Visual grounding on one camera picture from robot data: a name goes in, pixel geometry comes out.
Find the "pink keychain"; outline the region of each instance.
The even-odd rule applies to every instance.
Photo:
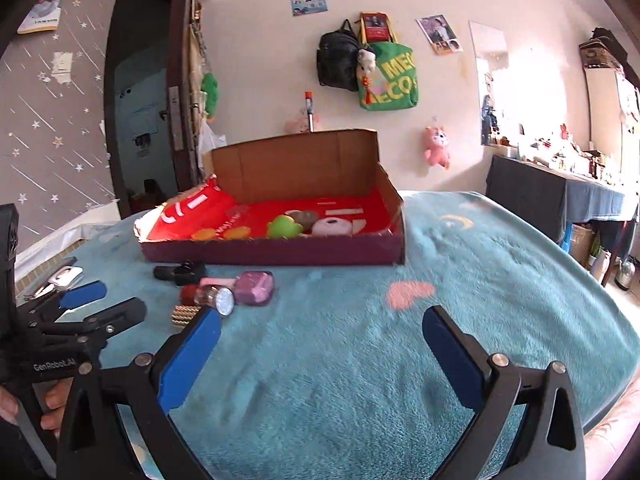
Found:
[[[268,270],[246,270],[235,279],[202,278],[200,286],[204,285],[228,286],[237,303],[262,306],[271,300],[275,280]]]

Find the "star pattern wallpaper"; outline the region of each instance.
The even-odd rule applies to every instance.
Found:
[[[16,35],[0,59],[0,203],[18,251],[114,200],[103,76],[115,0],[59,0],[56,30]]]

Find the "finger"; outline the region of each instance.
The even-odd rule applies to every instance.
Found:
[[[12,394],[0,386],[0,416],[8,423],[15,425],[15,416],[17,414],[18,402]]]
[[[66,400],[69,396],[69,391],[71,390],[72,383],[72,378],[62,379],[61,381],[58,381],[56,385],[47,392],[44,400],[50,410],[62,408],[62,406],[66,404]]]
[[[64,407],[53,410],[52,412],[43,415],[40,420],[40,425],[43,430],[59,430],[62,425],[62,417],[65,416]]]

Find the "blue gripper pad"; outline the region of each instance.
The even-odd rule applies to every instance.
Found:
[[[422,335],[460,404],[479,412],[484,406],[484,376],[434,308],[422,317]]]
[[[213,308],[200,319],[160,375],[158,402],[165,413],[183,404],[220,339],[220,315]]]
[[[91,282],[77,286],[65,292],[60,299],[60,308],[73,310],[92,301],[101,300],[107,295],[107,286],[103,282]]]

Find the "green toy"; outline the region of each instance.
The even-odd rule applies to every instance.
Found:
[[[207,112],[207,120],[212,120],[218,106],[218,82],[211,72],[207,72],[202,77],[200,90],[207,93],[205,111]]]
[[[288,215],[279,215],[267,224],[267,238],[295,238],[304,228]]]

